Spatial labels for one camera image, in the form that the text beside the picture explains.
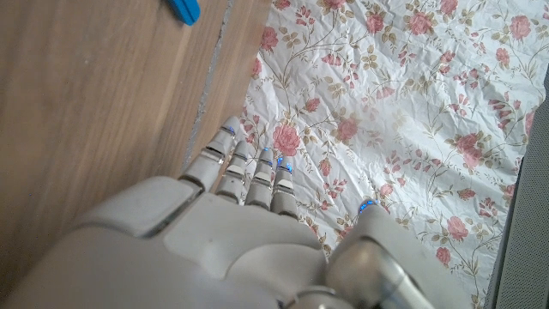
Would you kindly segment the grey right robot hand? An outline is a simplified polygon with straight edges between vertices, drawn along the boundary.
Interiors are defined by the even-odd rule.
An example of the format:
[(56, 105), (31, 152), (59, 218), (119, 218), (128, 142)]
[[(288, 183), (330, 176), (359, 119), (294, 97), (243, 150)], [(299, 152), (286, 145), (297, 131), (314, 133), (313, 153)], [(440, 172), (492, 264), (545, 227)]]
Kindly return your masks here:
[(468, 298), (377, 201), (332, 253), (301, 223), (293, 167), (229, 118), (178, 179), (153, 177), (82, 215), (8, 308), (463, 308)]

